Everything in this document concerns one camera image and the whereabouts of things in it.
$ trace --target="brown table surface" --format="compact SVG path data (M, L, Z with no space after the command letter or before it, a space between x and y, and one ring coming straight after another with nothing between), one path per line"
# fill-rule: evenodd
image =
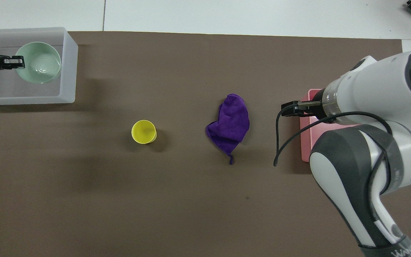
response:
M71 32L73 104L0 106L0 256L362 256L294 140L273 167L280 104L399 40ZM206 137L240 95L235 164ZM152 121L138 145L131 127ZM283 118L281 140L299 129ZM411 238L411 187L383 197Z

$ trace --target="white plastic bin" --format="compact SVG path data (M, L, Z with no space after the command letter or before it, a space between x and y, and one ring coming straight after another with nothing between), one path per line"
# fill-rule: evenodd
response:
M0 54L13 56L29 42L53 46L61 57L59 78L45 84L24 81L15 70L0 70L0 105L66 104L75 100L78 46L63 27L0 29Z

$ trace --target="white table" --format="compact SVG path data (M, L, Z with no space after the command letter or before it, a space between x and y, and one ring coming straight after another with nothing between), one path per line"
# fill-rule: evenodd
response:
M404 0L0 0L0 28L402 39Z

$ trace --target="cloth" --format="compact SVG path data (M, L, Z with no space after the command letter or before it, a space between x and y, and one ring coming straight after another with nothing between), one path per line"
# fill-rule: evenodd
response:
M218 120L207 125L205 131L212 142L230 157L229 164L233 164L231 152L242 142L249 128L245 102L240 96L229 94L218 108Z

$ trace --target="green bowl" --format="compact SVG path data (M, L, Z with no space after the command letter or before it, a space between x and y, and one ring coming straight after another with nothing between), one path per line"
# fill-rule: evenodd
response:
M25 60L24 69L16 69L18 76L31 83L48 83L61 73L61 58L51 45L42 42L31 42L20 49L16 55Z

